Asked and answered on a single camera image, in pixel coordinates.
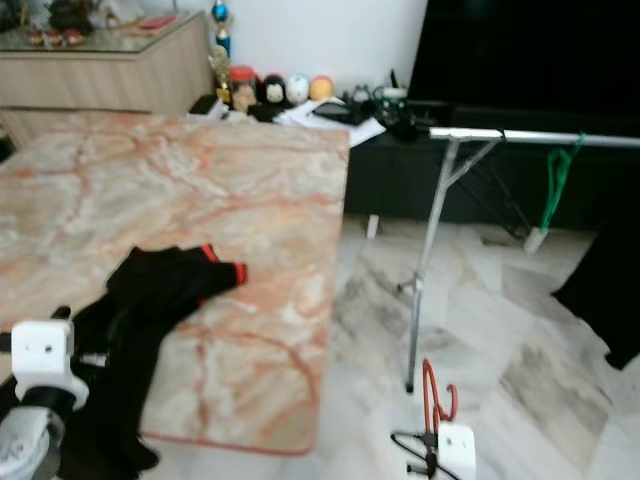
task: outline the red wire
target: red wire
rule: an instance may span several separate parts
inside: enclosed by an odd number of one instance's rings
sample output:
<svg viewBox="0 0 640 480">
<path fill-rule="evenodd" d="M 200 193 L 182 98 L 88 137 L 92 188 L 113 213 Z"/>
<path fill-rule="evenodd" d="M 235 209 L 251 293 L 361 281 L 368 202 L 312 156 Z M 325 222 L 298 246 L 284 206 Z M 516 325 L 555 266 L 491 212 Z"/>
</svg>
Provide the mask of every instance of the red wire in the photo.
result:
<svg viewBox="0 0 640 480">
<path fill-rule="evenodd" d="M 451 393 L 451 413 L 445 413 L 440 399 L 438 398 L 438 384 L 436 383 L 436 374 L 433 372 L 431 363 L 426 358 L 422 362 L 422 392 L 424 395 L 424 428 L 427 432 L 431 432 L 429 424 L 429 382 L 427 382 L 427 374 L 431 382 L 431 390 L 433 391 L 433 433 L 438 433 L 440 420 L 452 422 L 458 413 L 458 388 L 455 385 L 447 385 L 447 390 Z"/>
</svg>

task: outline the black television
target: black television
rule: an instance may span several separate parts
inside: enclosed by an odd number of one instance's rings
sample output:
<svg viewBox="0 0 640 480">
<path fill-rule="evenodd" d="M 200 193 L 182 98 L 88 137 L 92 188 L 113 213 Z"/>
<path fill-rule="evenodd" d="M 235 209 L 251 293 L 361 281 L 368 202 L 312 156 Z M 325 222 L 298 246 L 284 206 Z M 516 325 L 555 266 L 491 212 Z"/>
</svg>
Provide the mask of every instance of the black television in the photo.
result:
<svg viewBox="0 0 640 480">
<path fill-rule="evenodd" d="M 640 136 L 630 0 L 429 0 L 412 104 L 445 126 Z"/>
</svg>

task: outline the black cloth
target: black cloth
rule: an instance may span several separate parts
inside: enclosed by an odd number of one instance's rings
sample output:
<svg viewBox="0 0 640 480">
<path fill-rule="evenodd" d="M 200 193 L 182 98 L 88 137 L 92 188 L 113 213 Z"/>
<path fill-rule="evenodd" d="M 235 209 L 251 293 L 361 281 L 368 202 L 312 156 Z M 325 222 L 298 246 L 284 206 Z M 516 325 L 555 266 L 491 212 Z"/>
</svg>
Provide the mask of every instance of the black cloth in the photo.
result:
<svg viewBox="0 0 640 480">
<path fill-rule="evenodd" d="M 612 219 L 553 295 L 605 341 L 609 364 L 623 369 L 640 353 L 637 297 L 640 253 L 629 218 Z"/>
<path fill-rule="evenodd" d="M 107 353 L 108 363 L 73 364 L 90 393 L 67 422 L 59 477 L 130 480 L 157 465 L 138 428 L 162 340 L 205 299 L 246 280 L 246 265 L 220 262 L 211 245 L 131 251 L 107 281 L 107 293 L 73 318 L 74 358 Z M 18 404 L 14 389 L 13 379 L 0 389 L 3 417 Z"/>
</svg>

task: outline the white floor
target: white floor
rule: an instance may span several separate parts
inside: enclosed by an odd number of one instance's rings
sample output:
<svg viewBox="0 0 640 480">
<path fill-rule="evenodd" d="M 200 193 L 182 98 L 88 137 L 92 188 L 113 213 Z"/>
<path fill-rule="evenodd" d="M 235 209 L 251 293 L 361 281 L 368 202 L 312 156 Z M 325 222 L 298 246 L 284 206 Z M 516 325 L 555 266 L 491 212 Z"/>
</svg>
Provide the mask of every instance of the white floor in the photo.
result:
<svg viewBox="0 0 640 480">
<path fill-rule="evenodd" d="M 407 478 L 410 458 L 389 434 L 421 430 L 421 382 L 404 393 L 410 297 L 395 284 L 412 275 L 424 226 L 381 219 L 366 240 L 365 220 L 344 223 L 314 451 L 277 458 L 151 442 L 162 461 L 145 480 Z M 492 227 L 438 231 L 419 358 L 434 364 L 445 404 L 446 385 L 458 385 L 479 480 L 640 478 L 640 360 L 611 369 L 606 345 L 548 295 L 590 240 L 552 234 L 528 256 Z"/>
</svg>

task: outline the orange ball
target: orange ball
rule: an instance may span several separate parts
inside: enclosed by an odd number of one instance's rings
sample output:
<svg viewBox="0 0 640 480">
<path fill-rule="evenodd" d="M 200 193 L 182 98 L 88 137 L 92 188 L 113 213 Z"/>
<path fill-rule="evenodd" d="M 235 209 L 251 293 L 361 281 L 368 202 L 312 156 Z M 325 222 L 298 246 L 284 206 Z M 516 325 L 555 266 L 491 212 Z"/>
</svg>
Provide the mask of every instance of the orange ball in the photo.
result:
<svg viewBox="0 0 640 480">
<path fill-rule="evenodd" d="M 326 75 L 320 75 L 313 79 L 309 89 L 311 100 L 324 100 L 333 96 L 333 82 Z"/>
</svg>

